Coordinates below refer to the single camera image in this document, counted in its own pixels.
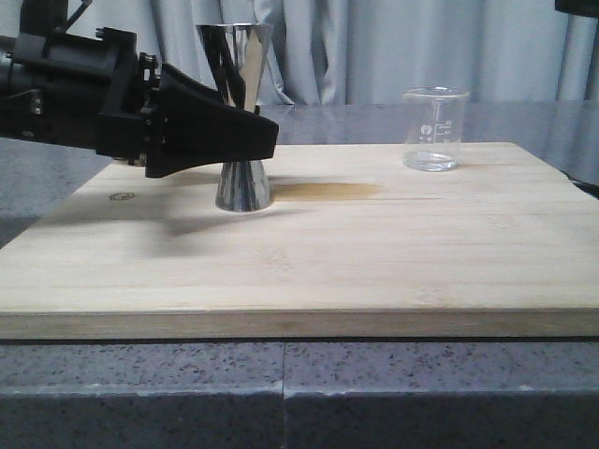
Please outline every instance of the bamboo cutting board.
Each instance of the bamboo cutting board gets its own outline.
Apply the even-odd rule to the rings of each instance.
[[[115,163],[0,250],[0,338],[599,335],[599,202],[512,144],[404,149],[280,146],[254,213]]]

